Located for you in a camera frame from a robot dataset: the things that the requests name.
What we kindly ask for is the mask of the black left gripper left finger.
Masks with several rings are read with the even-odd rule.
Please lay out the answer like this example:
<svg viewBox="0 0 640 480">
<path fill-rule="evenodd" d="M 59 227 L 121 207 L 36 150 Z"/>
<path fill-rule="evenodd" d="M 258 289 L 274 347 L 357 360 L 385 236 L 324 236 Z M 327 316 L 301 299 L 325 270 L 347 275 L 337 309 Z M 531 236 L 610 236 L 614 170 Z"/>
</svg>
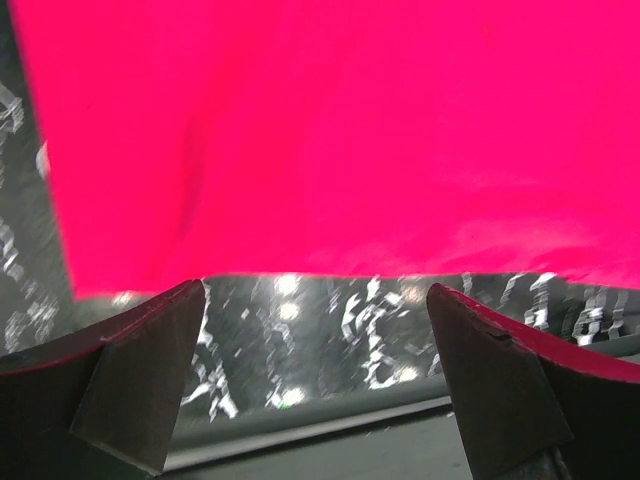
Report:
<svg viewBox="0 0 640 480">
<path fill-rule="evenodd" d="M 205 309 L 184 282 L 116 316 L 1 359 L 4 479 L 162 473 Z"/>
</svg>

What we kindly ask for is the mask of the pink t shirt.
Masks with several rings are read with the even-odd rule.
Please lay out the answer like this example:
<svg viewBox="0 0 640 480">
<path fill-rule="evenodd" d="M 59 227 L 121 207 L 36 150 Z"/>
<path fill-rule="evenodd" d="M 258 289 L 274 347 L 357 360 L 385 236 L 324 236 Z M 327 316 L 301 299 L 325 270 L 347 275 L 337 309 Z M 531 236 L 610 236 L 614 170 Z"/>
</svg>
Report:
<svg viewBox="0 0 640 480">
<path fill-rule="evenodd" d="M 639 284 L 635 1 L 13 1 L 74 291 Z"/>
</svg>

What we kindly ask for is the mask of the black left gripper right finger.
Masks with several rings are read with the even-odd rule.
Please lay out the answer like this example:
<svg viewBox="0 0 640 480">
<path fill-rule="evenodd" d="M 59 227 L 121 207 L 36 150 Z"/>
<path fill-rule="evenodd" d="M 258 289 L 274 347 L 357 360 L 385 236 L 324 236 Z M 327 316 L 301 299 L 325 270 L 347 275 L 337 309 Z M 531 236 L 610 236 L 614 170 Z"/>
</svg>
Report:
<svg viewBox="0 0 640 480">
<path fill-rule="evenodd" d="M 441 284 L 426 305 L 474 478 L 638 478 L 638 364 Z"/>
</svg>

